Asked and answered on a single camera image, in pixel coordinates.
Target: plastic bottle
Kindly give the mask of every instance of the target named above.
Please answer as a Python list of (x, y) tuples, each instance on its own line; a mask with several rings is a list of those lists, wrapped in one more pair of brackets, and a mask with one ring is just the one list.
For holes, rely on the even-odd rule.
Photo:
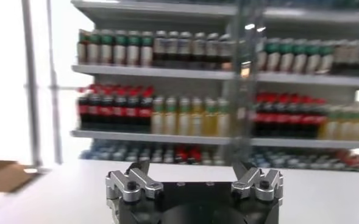
[(201, 99), (194, 97), (191, 106), (191, 135), (202, 136), (202, 127), (204, 125), (204, 110), (202, 107)]
[(305, 39), (299, 39), (294, 42), (294, 46), (293, 46), (294, 61), (293, 61), (292, 73), (302, 74), (304, 72), (304, 68), (307, 63), (306, 44), (307, 44), (307, 40)]
[(113, 63), (113, 36), (114, 33), (111, 30), (102, 30), (102, 44), (101, 44), (101, 63), (112, 64)]
[(178, 135), (190, 135), (190, 100), (182, 97), (179, 102)]
[(166, 113), (165, 113), (165, 134), (175, 135), (177, 130), (177, 99), (169, 97), (166, 99)]
[(217, 115), (217, 136), (227, 137), (230, 130), (229, 103), (227, 100), (218, 99), (218, 115)]
[(129, 31), (129, 45), (127, 48), (127, 65), (138, 66), (140, 64), (140, 33)]
[(205, 114), (204, 114), (204, 135), (216, 136), (217, 129), (217, 113), (216, 101), (207, 98), (205, 101)]
[(114, 64), (126, 64), (126, 46), (127, 46), (127, 33), (124, 30), (117, 30), (115, 32), (115, 47), (114, 50)]
[(152, 134), (164, 133), (164, 99), (157, 97), (154, 99), (154, 110), (152, 113)]
[(293, 42), (294, 40), (291, 38), (284, 39), (281, 41), (281, 44), (279, 46), (279, 51), (281, 53), (281, 62), (279, 67), (280, 72), (286, 73), (291, 71), (294, 59)]
[(152, 45), (154, 43), (154, 37), (152, 32), (145, 31), (142, 34), (141, 41), (141, 66), (142, 67), (151, 67), (153, 60), (153, 50)]
[(77, 62), (79, 64), (87, 62), (88, 36), (88, 32), (79, 29), (79, 41), (77, 42)]
[(101, 36), (99, 30), (94, 30), (90, 35), (90, 42), (87, 46), (88, 63), (96, 65), (100, 62)]
[(280, 58), (281, 58), (281, 54), (279, 52), (279, 43), (280, 43), (279, 38), (271, 38), (267, 40), (266, 52), (268, 54), (268, 57), (267, 57), (266, 70), (268, 72), (276, 72), (279, 67)]

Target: white table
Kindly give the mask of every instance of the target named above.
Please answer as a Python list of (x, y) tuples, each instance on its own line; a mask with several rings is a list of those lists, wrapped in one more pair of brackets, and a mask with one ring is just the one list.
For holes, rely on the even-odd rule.
[[(78, 161), (31, 184), (0, 209), (0, 224), (109, 224), (105, 175), (129, 163)], [(359, 173), (282, 170), (281, 224), (359, 224)], [(159, 181), (233, 181), (230, 167), (151, 164)]]

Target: bottle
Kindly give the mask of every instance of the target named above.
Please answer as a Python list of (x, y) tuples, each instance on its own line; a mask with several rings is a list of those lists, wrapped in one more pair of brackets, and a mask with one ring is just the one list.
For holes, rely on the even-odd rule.
[(101, 106), (99, 107), (99, 115), (101, 116), (102, 129), (112, 130), (113, 129), (113, 101), (112, 92), (110, 89), (105, 89), (105, 94), (101, 100)]
[(127, 119), (126, 119), (126, 106), (127, 99), (125, 95), (124, 88), (117, 89), (117, 95), (115, 97), (114, 102), (114, 123), (116, 130), (124, 130), (126, 127)]
[(113, 63), (113, 36), (111, 30), (102, 30), (101, 63), (109, 65)]
[(287, 73), (291, 71), (294, 59), (293, 41), (294, 40), (291, 38), (283, 39), (281, 41), (281, 44), (279, 46), (279, 51), (281, 53), (281, 62), (279, 67), (280, 72)]
[(333, 64), (333, 45), (334, 41), (324, 41), (320, 46), (320, 65), (317, 74), (328, 74), (332, 69)]
[(128, 129), (132, 131), (139, 130), (139, 108), (140, 108), (140, 98), (138, 97), (138, 92), (135, 89), (132, 89), (129, 93), (126, 106), (126, 118)]
[(218, 99), (217, 136), (228, 137), (229, 121), (229, 103), (227, 100), (220, 98)]
[(152, 45), (154, 42), (152, 32), (145, 31), (142, 34), (142, 48), (141, 48), (141, 66), (151, 67), (152, 66)]
[(127, 46), (127, 33), (124, 30), (117, 30), (115, 32), (115, 47), (114, 50), (114, 64), (122, 65), (126, 64), (126, 46)]
[(138, 66), (140, 64), (140, 33), (129, 31), (129, 45), (127, 48), (127, 65)]
[(221, 63), (221, 69), (224, 71), (232, 70), (232, 50), (233, 43), (229, 34), (224, 34), (219, 39), (220, 54), (219, 62)]
[(194, 97), (191, 102), (191, 135), (202, 136), (202, 127), (204, 124), (204, 111), (202, 101)]
[(164, 100), (162, 97), (154, 99), (154, 112), (152, 113), (152, 134), (164, 133)]
[(143, 131), (151, 130), (152, 91), (145, 91), (140, 100), (140, 125)]
[(167, 33), (165, 31), (156, 32), (154, 40), (154, 61), (156, 67), (163, 67), (166, 61)]
[(182, 97), (179, 102), (178, 135), (190, 135), (190, 100)]
[(204, 136), (216, 136), (217, 132), (217, 107), (216, 101), (207, 98), (205, 101)]
[(177, 130), (177, 99), (169, 97), (166, 99), (166, 113), (165, 113), (165, 134), (175, 135)]
[(79, 41), (77, 42), (77, 62), (84, 64), (87, 62), (88, 32), (79, 29)]
[(307, 66), (305, 68), (306, 74), (314, 74), (320, 65), (320, 40), (312, 40), (308, 42), (306, 49), (308, 55)]
[(87, 46), (87, 58), (88, 63), (92, 65), (96, 65), (100, 61), (100, 53), (99, 50), (101, 48), (101, 36), (99, 35), (99, 30), (94, 30), (90, 35), (90, 42)]
[(188, 68), (191, 55), (191, 33), (181, 32), (178, 43), (178, 67)]
[(205, 33), (196, 33), (193, 41), (192, 69), (204, 68), (206, 41)]
[(265, 51), (265, 42), (267, 41), (266, 38), (262, 38), (258, 47), (258, 70), (264, 71), (266, 69), (267, 63), (267, 53)]
[(218, 33), (209, 34), (206, 42), (206, 69), (217, 70), (218, 48)]
[(77, 112), (80, 119), (80, 129), (88, 129), (90, 127), (90, 118), (88, 115), (88, 97), (84, 94), (85, 89), (79, 88), (80, 96), (77, 98)]
[(268, 54), (266, 70), (268, 72), (276, 72), (279, 67), (281, 54), (279, 53), (279, 38), (271, 38), (267, 40), (266, 52)]
[(168, 33), (168, 39), (167, 39), (167, 67), (168, 68), (176, 68), (177, 62), (178, 62), (178, 32), (171, 31)]

